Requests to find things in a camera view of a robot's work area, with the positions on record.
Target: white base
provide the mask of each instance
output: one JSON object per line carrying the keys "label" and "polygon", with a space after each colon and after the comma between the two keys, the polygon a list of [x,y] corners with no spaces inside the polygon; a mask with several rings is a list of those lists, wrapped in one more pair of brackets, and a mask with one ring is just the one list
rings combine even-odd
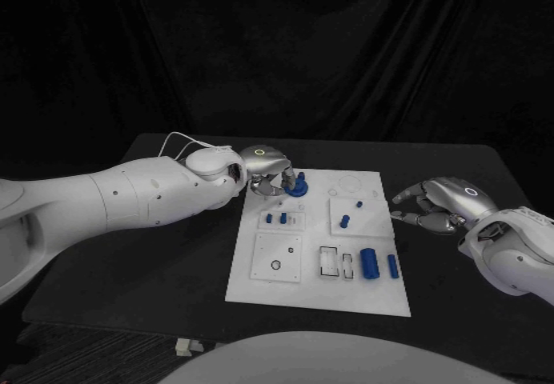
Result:
{"label": "white base", "polygon": [[[379,172],[347,170],[296,170],[306,174],[309,192],[301,198],[285,195],[257,196],[247,190],[246,206],[240,223],[240,234],[234,250],[234,264],[229,279],[229,302],[247,302],[275,306],[296,306],[324,310],[341,310],[367,314],[390,314],[410,317],[407,292],[402,277],[402,265],[397,260],[400,278],[390,276],[389,254],[396,252],[393,225],[389,205]],[[331,199],[353,199],[350,227],[344,230],[331,220]],[[355,203],[363,200],[363,208]],[[305,229],[269,229],[262,223],[262,212],[278,211],[305,213]],[[301,275],[296,282],[270,281],[252,278],[257,235],[283,234],[291,239],[302,238]],[[338,248],[340,278],[321,277],[321,246]],[[381,277],[364,279],[361,271],[361,250],[374,248],[379,255]],[[351,254],[355,278],[344,279],[344,254]]]}

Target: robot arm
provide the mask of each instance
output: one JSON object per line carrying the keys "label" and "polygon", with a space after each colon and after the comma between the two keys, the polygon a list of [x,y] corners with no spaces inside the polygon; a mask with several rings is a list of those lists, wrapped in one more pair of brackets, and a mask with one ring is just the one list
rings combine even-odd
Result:
{"label": "robot arm", "polygon": [[210,146],[181,161],[143,158],[68,178],[0,179],[0,304],[58,253],[87,238],[162,226],[220,208],[254,176],[256,192],[280,194],[272,174],[295,175],[292,163],[275,148],[257,148],[265,154],[254,158],[254,147],[243,157],[230,146]]}
{"label": "robot arm", "polygon": [[468,234],[459,250],[477,262],[491,284],[511,295],[537,294],[554,305],[554,224],[521,207],[500,211],[491,197],[465,180],[436,178],[405,190],[400,203],[416,196],[425,214],[393,212],[392,217],[438,234]]}

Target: black tabletop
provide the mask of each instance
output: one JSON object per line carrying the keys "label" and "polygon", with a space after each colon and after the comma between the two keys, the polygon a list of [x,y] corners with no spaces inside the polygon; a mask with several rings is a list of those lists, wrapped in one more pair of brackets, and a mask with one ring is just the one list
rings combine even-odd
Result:
{"label": "black tabletop", "polygon": [[[529,206],[488,146],[197,138],[237,150],[269,144],[299,168],[379,171],[389,200],[416,182],[455,175],[490,193],[501,209]],[[164,140],[162,134],[143,134],[123,162],[158,156]],[[171,139],[168,154],[177,155],[182,142]],[[358,334],[432,350],[497,373],[554,377],[544,353],[554,346],[554,308],[531,294],[513,297],[488,284],[458,252],[459,236],[429,234],[402,222],[394,227],[410,318],[226,302],[244,198],[243,191],[218,210],[73,246],[54,261],[25,320],[220,342],[291,330]]]}

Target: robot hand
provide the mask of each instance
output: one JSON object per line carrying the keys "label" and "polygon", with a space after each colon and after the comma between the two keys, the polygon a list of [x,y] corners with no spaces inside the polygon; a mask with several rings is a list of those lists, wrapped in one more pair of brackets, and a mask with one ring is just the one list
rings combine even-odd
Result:
{"label": "robot hand", "polygon": [[[252,190],[262,196],[280,196],[286,193],[285,187],[295,190],[296,176],[292,161],[272,146],[250,146],[240,152],[249,169]],[[272,185],[272,180],[282,173],[282,188]]]}
{"label": "robot hand", "polygon": [[396,211],[390,216],[436,234],[455,234],[461,226],[471,230],[487,216],[500,211],[485,192],[458,178],[433,178],[416,184],[399,193],[393,203],[402,203],[412,196],[416,196],[425,214]]}

